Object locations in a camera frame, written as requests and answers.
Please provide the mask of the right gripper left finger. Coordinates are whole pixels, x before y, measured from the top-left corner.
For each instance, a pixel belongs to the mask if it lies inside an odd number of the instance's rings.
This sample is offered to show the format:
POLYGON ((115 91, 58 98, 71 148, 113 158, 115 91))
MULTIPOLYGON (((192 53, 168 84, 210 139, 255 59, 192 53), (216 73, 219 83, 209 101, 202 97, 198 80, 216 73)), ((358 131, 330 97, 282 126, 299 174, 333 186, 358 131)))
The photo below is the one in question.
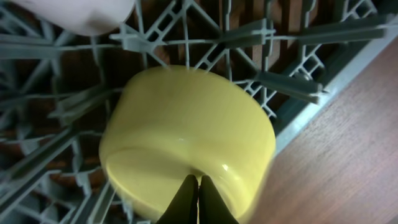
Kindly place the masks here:
POLYGON ((188 175, 156 224, 197 224, 198 181, 188 175))

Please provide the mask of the pink cup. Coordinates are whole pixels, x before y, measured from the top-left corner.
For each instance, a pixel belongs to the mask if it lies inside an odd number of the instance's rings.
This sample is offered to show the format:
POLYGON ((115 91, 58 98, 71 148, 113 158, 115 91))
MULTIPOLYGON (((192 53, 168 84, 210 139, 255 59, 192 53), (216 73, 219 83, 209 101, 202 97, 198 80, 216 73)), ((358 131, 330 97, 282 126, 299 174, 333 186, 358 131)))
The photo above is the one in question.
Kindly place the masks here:
POLYGON ((74 34, 102 35, 131 15, 135 0, 11 0, 24 9, 74 34))

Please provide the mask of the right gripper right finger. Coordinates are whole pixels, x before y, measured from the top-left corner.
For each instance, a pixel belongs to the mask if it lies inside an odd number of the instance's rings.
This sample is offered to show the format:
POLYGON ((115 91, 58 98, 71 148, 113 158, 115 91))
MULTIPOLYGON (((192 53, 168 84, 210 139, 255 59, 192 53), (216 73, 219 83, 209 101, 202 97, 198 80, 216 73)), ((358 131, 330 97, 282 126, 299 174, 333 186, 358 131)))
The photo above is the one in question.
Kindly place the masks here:
POLYGON ((201 177, 198 202, 200 224, 238 224, 207 175, 201 177))

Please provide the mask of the yellow bowl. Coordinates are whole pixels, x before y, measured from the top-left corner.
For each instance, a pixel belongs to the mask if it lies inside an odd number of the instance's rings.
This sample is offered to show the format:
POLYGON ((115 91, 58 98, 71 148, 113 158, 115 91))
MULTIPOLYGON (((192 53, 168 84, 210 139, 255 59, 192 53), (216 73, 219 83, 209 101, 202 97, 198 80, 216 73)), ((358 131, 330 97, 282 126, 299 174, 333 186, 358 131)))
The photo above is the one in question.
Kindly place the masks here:
POLYGON ((124 87, 99 144, 116 194, 153 222, 187 175, 209 176, 232 216, 247 223, 275 154, 271 121, 226 78, 180 65, 154 67, 124 87))

